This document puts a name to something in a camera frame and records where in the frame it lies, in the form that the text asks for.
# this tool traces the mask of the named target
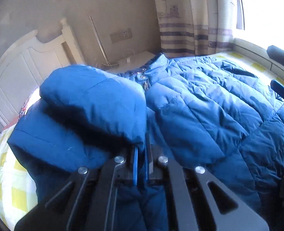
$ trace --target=yellow and white checkered sheet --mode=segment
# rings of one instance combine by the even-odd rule
[[[11,126],[0,136],[0,218],[10,230],[37,205],[35,182],[7,144],[14,128]]]
[[[270,85],[272,79],[284,85],[284,81],[277,75],[237,52],[223,52],[210,56],[237,63],[267,85]],[[17,161],[7,144],[14,127],[15,125],[4,130],[0,136],[0,217],[10,230],[14,230],[16,223],[37,204],[34,180]]]

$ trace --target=metal screw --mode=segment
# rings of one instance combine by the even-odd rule
[[[87,173],[87,167],[80,167],[78,168],[78,173],[84,175]]]
[[[198,174],[203,174],[205,173],[205,169],[201,166],[198,166],[195,168],[195,172],[197,172]]]
[[[167,157],[158,157],[158,162],[161,165],[166,165],[168,161],[169,161],[169,159]]]
[[[123,163],[125,161],[125,158],[124,157],[115,157],[114,161],[116,163]]]

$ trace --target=window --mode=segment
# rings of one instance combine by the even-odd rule
[[[237,0],[237,28],[253,43],[284,50],[284,0]]]

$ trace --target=headboard panel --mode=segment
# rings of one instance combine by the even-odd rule
[[[63,18],[62,35],[48,43],[37,30],[13,43],[0,58],[0,122],[5,126],[19,114],[28,96],[57,68],[70,65],[63,48],[67,43],[76,63],[85,63],[74,33]]]

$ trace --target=outlet plate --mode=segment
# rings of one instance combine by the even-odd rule
[[[130,28],[127,28],[127,29],[120,30],[118,32],[110,34],[110,38],[111,38],[112,43],[116,43],[119,41],[132,38],[132,33],[131,33]]]

